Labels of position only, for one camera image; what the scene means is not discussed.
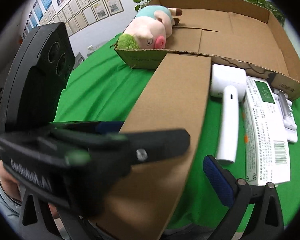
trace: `green tablecloth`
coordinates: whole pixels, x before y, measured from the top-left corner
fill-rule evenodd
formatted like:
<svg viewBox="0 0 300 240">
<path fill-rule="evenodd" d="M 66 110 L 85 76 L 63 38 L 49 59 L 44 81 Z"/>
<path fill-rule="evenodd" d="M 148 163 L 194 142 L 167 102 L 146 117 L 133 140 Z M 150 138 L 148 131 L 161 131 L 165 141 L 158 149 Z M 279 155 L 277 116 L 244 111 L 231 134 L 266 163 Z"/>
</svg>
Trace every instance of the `green tablecloth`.
<svg viewBox="0 0 300 240">
<path fill-rule="evenodd" d="M 126 119 L 154 71 L 129 68 L 110 48 L 117 37 L 94 52 L 72 72 L 61 94 L 56 122 Z M 293 102 L 292 108 L 299 140 L 289 145 L 291 182 L 277 187 L 286 225 L 300 205 L 300 98 Z M 202 171 L 203 158 L 209 154 L 214 155 L 217 150 L 220 114 L 220 102 L 209 99 L 194 164 L 168 228 L 178 228 L 189 223 L 216 227 L 227 211 Z M 245 177 L 243 134 L 240 118 L 236 162 L 227 166 L 236 178 Z M 251 211 L 252 206 L 247 210 L 239 231 L 244 230 Z"/>
</svg>

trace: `brown cardboard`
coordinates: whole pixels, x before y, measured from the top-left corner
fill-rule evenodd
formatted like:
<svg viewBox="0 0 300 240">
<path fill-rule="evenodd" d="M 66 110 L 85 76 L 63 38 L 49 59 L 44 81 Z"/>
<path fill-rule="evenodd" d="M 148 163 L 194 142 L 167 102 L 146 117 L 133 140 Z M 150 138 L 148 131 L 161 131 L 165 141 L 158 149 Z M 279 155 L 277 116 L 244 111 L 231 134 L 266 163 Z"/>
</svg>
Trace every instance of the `brown cardboard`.
<svg viewBox="0 0 300 240">
<path fill-rule="evenodd" d="M 300 97 L 300 60 L 273 14 L 243 0 L 152 0 L 181 8 L 180 23 L 164 50 L 119 50 L 132 68 L 156 69 L 167 53 L 211 57 L 268 79 L 291 100 Z"/>
<path fill-rule="evenodd" d="M 120 240 L 157 240 L 183 192 L 204 120 L 210 57 L 167 54 L 120 132 L 185 128 L 182 157 L 132 167 L 105 199 L 102 217 L 90 219 Z"/>
</svg>

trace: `metal screw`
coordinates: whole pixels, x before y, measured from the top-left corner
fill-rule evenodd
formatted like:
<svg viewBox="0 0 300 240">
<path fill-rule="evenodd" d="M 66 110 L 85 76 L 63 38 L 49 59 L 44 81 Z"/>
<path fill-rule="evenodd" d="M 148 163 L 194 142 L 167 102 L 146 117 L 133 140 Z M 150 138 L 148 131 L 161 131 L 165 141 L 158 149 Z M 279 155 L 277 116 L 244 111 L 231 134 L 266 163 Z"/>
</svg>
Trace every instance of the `metal screw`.
<svg viewBox="0 0 300 240">
<path fill-rule="evenodd" d="M 145 149 L 137 150 L 137 158 L 139 161 L 144 162 L 148 158 L 148 154 Z"/>
<path fill-rule="evenodd" d="M 272 182 L 268 182 L 267 185 L 268 185 L 269 188 L 274 188 L 275 187 L 275 185 Z"/>
<path fill-rule="evenodd" d="M 246 183 L 247 183 L 244 179 L 238 179 L 237 182 L 241 186 L 246 185 Z"/>
</svg>

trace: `green plush fur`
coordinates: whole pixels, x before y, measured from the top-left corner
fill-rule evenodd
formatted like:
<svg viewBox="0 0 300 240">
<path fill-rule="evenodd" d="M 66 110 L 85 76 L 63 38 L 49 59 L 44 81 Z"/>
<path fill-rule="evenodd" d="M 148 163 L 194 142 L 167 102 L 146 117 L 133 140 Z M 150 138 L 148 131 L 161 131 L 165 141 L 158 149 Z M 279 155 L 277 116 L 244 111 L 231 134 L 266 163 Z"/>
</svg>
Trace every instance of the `green plush fur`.
<svg viewBox="0 0 300 240">
<path fill-rule="evenodd" d="M 118 49 L 139 49 L 139 45 L 130 34 L 122 34 L 118 39 Z"/>
</svg>

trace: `plush toy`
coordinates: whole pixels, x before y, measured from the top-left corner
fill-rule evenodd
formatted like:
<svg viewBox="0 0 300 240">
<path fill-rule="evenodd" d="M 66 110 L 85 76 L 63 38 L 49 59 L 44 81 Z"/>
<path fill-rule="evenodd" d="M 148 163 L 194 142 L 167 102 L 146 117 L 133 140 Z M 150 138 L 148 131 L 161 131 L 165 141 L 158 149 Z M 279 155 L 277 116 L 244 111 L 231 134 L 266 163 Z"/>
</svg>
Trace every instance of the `plush toy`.
<svg viewBox="0 0 300 240">
<path fill-rule="evenodd" d="M 182 10 L 149 5 L 142 8 L 119 37 L 118 49 L 164 49 L 166 38 L 172 34 L 172 26 L 179 19 L 172 15 L 181 15 Z"/>
</svg>

